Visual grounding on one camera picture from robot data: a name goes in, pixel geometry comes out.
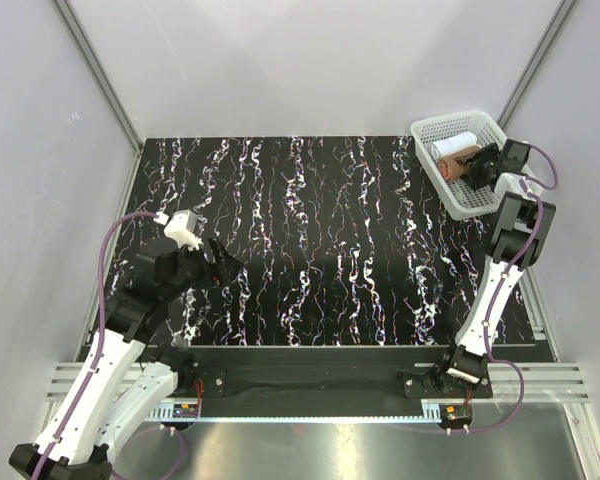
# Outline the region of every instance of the brown object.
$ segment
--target brown object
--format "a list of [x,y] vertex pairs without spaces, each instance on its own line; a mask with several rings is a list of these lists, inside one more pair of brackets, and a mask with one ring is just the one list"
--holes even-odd
[[442,178],[447,182],[453,182],[467,173],[469,167],[467,167],[462,160],[464,157],[476,153],[478,150],[480,150],[479,145],[471,145],[470,147],[438,160],[438,171],[440,172],[440,175],[442,175]]

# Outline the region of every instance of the metal frame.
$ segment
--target metal frame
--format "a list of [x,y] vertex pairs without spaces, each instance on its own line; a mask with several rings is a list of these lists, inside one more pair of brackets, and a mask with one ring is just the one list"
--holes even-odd
[[513,92],[511,92],[507,103],[502,109],[500,117],[498,117],[498,125],[500,125],[500,128],[503,130],[511,121],[511,117],[518,108],[518,105],[527,91],[527,88],[529,88],[529,85],[535,78],[538,70],[546,60],[549,50],[556,42],[558,34],[566,25],[578,2],[579,0],[562,0],[560,5],[558,5],[553,17],[549,21],[547,29],[542,34],[538,45],[531,55],[527,66],[524,68],[522,75],[520,75],[518,83],[514,87]]
[[[45,423],[53,418],[53,414],[66,396],[73,381],[78,375],[81,363],[63,363],[56,369],[51,389],[47,396],[47,413]],[[558,403],[561,404],[567,416],[571,435],[576,445],[586,478],[600,480],[600,432],[591,410],[591,404],[586,389],[582,382],[580,371],[576,364],[572,363],[521,363],[519,367],[523,370],[527,394],[524,401],[527,403]],[[127,388],[134,384],[141,374],[139,364],[134,364],[124,377],[124,381],[118,390],[122,394]],[[489,376],[492,382],[494,397],[491,399],[474,399],[474,403],[512,403],[517,398],[518,381],[514,372],[506,365],[489,365]],[[197,402],[196,398],[168,399],[180,403]],[[440,400],[424,399],[419,405],[420,411],[415,415],[361,415],[361,416],[206,416],[197,421],[221,422],[221,423],[438,423],[440,412]],[[156,418],[172,421],[165,418],[168,406],[161,402],[156,406],[146,421],[155,422]],[[445,404],[456,403],[452,399],[445,399]]]
[[91,45],[91,42],[89,42],[89,38],[87,37],[84,28],[82,28],[69,0],[52,0],[52,3],[56,7],[62,23],[64,23],[71,38],[75,42],[80,56],[87,65],[93,80],[102,94],[102,98],[111,109],[111,113],[118,122],[129,145],[131,145],[131,148],[135,153],[140,152],[144,141],[140,138],[138,132],[136,132],[131,119],[127,115],[111,82],[107,78],[101,63],[95,54],[93,46]]

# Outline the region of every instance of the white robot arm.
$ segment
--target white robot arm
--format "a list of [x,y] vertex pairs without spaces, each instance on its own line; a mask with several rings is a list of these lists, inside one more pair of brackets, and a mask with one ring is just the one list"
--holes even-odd
[[[135,384],[114,401],[129,367],[167,319],[169,303],[189,288],[226,285],[243,266],[215,239],[209,243],[216,262],[208,263],[202,242],[193,233],[196,220],[193,212],[177,212],[167,223],[164,237],[141,247],[123,287],[106,303],[104,347],[97,368],[92,369],[92,360],[98,354],[100,331],[54,418],[34,444],[18,445],[13,451],[9,463],[24,478],[32,478],[40,462],[40,480],[110,478],[117,455],[156,404],[194,388],[193,355],[166,346],[158,349]],[[74,403],[75,409],[58,433],[58,425]]]

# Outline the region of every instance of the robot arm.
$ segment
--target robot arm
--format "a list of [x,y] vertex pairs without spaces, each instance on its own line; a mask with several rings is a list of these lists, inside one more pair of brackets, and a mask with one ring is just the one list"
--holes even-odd
[[[202,241],[193,233],[196,220],[193,212],[177,212],[165,227],[166,236],[140,249],[124,286],[107,301],[104,350],[97,369],[92,372],[91,361],[86,361],[35,443],[18,445],[13,451],[9,463],[24,478],[31,478],[42,452],[52,444],[40,479],[110,478],[117,455],[155,405],[194,387],[193,356],[169,347],[113,401],[125,373],[167,319],[169,303],[190,288],[226,285],[243,266],[213,239],[209,243],[216,262],[208,263]],[[96,332],[88,360],[97,354],[99,335]],[[89,373],[91,379],[81,392]],[[79,402],[57,439],[57,427],[76,397]]]
[[[488,328],[488,344],[491,347],[511,291],[524,270],[540,256],[553,221],[555,205],[542,202],[543,215],[531,246],[507,273],[509,263],[529,239],[538,214],[536,200],[518,187],[519,182],[515,177],[520,178],[518,175],[505,174],[498,181],[496,192],[501,195],[502,201],[496,214],[496,224],[488,237],[482,283],[471,312],[455,337],[452,352],[436,372],[437,385],[441,390],[445,389],[445,383],[460,384],[464,389],[471,389],[486,375],[488,358],[484,329]],[[504,282],[498,290],[497,285],[502,278]],[[491,315],[487,319],[491,302]]]

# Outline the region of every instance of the white panel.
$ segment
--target white panel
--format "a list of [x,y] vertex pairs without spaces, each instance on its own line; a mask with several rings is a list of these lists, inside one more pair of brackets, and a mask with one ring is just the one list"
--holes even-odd
[[537,143],[560,172],[546,195],[557,212],[536,275],[560,353],[580,364],[600,426],[600,1],[580,2],[507,133]]
[[558,0],[72,0],[140,135],[406,134],[497,116]]
[[0,479],[80,341],[131,159],[52,2],[0,0]]

